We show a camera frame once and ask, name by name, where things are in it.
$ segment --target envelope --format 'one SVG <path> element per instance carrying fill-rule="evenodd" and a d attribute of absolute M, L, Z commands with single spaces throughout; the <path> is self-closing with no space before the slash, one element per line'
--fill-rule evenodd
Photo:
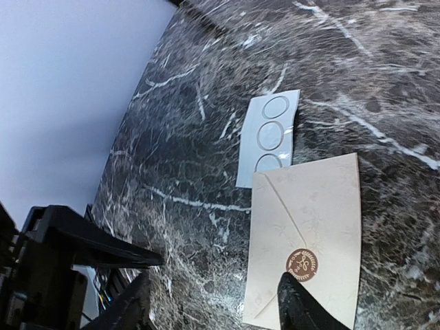
<path fill-rule="evenodd" d="M 293 274 L 337 320 L 354 327 L 361 258 L 355 153 L 254 173 L 243 321 L 280 329 L 276 289 Z"/>

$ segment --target brown wax seal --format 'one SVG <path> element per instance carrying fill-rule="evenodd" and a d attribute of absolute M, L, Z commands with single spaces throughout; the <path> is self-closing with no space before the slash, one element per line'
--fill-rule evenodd
<path fill-rule="evenodd" d="M 287 259 L 286 270 L 295 276 L 298 282 L 305 282 L 316 275 L 318 259 L 307 249 L 297 249 Z"/>

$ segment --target marble countertop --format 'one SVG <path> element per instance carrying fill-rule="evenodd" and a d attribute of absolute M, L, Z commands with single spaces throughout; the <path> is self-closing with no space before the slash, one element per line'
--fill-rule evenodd
<path fill-rule="evenodd" d="M 186 3 L 122 121 L 93 213 L 164 255 L 150 271 L 159 330 L 256 329 L 241 323 L 239 134 L 250 98 L 289 89 L 293 164 L 359 157 L 355 328 L 440 329 L 440 4 L 301 1 Z"/>

